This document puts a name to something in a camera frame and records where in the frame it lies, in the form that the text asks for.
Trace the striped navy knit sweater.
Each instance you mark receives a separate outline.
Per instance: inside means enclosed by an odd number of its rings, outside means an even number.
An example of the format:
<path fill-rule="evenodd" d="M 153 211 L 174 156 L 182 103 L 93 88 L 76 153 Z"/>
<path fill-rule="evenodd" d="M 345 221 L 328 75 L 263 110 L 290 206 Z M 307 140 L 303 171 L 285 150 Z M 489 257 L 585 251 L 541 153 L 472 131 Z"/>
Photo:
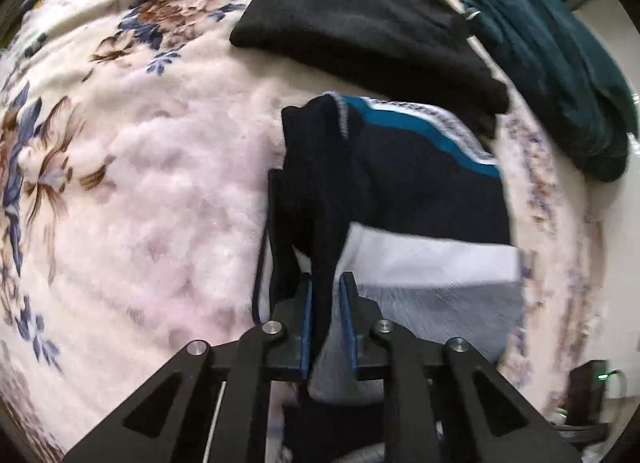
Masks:
<path fill-rule="evenodd" d="M 496 160 L 438 107 L 327 93 L 281 113 L 278 230 L 311 269 L 312 399 L 377 401 L 355 379 L 338 280 L 419 339 L 500 359 L 521 323 L 522 255 Z"/>

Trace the black power adapter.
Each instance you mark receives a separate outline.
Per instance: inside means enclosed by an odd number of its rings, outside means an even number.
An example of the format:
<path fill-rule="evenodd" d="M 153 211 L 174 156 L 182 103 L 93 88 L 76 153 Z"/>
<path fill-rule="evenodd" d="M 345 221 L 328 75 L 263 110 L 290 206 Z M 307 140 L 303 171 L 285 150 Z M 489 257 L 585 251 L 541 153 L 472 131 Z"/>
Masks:
<path fill-rule="evenodd" d="M 566 423 L 588 426 L 599 422 L 608 383 L 608 361 L 590 360 L 570 371 L 565 400 Z"/>

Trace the floral bed blanket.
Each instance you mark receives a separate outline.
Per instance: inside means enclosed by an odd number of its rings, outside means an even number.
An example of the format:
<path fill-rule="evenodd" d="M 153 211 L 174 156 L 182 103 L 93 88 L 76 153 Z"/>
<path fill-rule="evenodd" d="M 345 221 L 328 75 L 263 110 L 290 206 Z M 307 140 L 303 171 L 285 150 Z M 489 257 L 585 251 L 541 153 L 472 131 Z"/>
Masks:
<path fill-rule="evenodd" d="M 280 112 L 361 88 L 229 41 L 251 0 L 47 0 L 1 56 L 1 403 L 57 462 L 190 339 L 237 339 Z"/>

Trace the teal folded velvet quilt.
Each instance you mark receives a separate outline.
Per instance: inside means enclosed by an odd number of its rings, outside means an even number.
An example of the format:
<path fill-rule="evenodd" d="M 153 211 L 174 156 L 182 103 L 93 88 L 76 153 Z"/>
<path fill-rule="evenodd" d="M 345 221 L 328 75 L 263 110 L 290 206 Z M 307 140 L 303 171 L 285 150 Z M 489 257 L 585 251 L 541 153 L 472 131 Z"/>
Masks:
<path fill-rule="evenodd" d="M 579 171 L 622 176 L 638 116 L 614 59 L 561 0 L 461 0 L 474 35 Z"/>

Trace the folded black garment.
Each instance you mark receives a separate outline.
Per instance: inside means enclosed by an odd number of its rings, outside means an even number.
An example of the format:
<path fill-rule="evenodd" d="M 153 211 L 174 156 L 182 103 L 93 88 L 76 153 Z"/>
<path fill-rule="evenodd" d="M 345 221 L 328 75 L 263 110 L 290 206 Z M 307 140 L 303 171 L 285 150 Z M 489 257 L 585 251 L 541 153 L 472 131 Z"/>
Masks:
<path fill-rule="evenodd" d="M 236 47 L 292 58 L 390 100 L 439 106 L 494 137 L 506 85 L 472 49 L 444 0 L 253 0 L 230 34 Z"/>

